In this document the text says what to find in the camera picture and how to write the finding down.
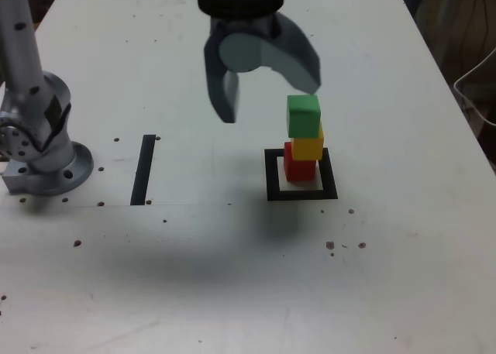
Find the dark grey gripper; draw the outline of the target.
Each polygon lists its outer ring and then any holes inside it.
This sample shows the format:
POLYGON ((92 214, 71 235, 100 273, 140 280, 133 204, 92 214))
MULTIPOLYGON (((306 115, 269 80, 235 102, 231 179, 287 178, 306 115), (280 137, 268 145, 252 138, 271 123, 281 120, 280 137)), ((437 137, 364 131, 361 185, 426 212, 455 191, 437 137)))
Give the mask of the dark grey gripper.
POLYGON ((210 102, 228 124, 236 122, 237 73, 268 67, 306 94, 316 93, 321 86, 318 54, 299 26, 282 14, 210 18, 204 57, 210 102))

